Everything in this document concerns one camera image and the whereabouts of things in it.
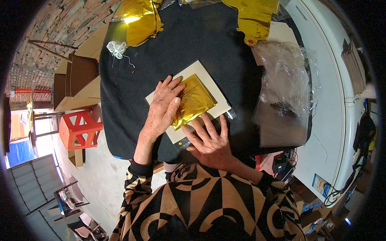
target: clear plastic bag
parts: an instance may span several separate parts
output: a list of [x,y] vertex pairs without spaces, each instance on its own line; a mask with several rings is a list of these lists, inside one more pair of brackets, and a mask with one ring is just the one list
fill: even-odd
[[180,6],[190,4],[193,9],[220,3],[221,0],[178,0]]
[[291,17],[290,14],[287,12],[287,10],[282,5],[283,1],[279,1],[279,2],[280,2],[280,4],[279,4],[278,12],[277,13],[273,13],[272,17],[271,17],[271,20],[275,21],[275,22],[279,22],[279,21],[281,21],[283,19],[289,19]]
[[164,0],[162,4],[159,6],[159,10],[165,9],[166,7],[172,5],[175,2],[176,0]]
[[261,147],[300,146],[320,91],[316,53],[292,43],[256,45],[265,67],[253,122]]

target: sweater sleeve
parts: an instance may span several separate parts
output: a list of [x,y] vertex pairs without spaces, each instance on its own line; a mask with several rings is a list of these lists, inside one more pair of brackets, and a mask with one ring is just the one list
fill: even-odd
[[121,240],[122,228],[130,228],[127,222],[131,223],[134,218],[132,211],[151,196],[152,176],[152,165],[141,166],[134,161],[131,162],[126,173],[124,200],[119,211],[118,224],[113,230],[109,241]]
[[293,192],[284,182],[263,171],[259,186],[266,195],[267,223],[272,223],[280,229],[270,229],[279,232],[286,240],[306,240],[300,224],[300,214],[296,208]]

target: black table cover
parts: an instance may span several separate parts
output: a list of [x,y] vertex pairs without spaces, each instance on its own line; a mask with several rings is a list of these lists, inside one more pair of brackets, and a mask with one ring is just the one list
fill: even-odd
[[[133,157],[149,110],[145,97],[160,80],[179,73],[197,59],[237,115],[229,120],[233,154],[250,162],[251,156],[283,150],[259,148],[259,131],[252,115],[259,99],[263,67],[256,65],[250,47],[244,43],[244,34],[236,31],[237,11],[222,3],[199,9],[175,3],[159,14],[164,30],[124,53],[135,68],[128,58],[114,59],[107,48],[101,51],[102,117],[111,154]],[[110,23],[104,46],[110,41],[124,42],[125,37],[124,23]],[[153,159],[159,162],[176,162],[178,155],[166,134],[154,146]]]

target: gold foil package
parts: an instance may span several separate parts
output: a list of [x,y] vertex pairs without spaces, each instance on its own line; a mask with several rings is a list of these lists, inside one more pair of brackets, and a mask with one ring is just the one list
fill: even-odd
[[181,103],[171,124],[174,131],[217,104],[197,75],[190,76],[181,84],[186,84],[186,87],[179,95]]
[[245,34],[244,42],[254,46],[259,40],[266,42],[272,13],[278,9],[278,0],[222,0],[228,7],[238,10],[237,31]]
[[162,31],[163,24],[157,7],[161,0],[124,0],[117,12],[127,24],[126,42],[128,46],[139,46],[150,37],[156,37]]

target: coiled white cord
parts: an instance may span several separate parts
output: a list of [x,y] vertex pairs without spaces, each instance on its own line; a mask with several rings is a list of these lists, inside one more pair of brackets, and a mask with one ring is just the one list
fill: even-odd
[[118,41],[110,41],[106,47],[110,51],[111,55],[114,56],[113,65],[111,67],[114,66],[115,57],[117,57],[117,59],[127,57],[129,58],[129,64],[131,64],[133,68],[135,68],[135,66],[130,63],[130,57],[123,54],[127,49],[126,42],[120,43]]

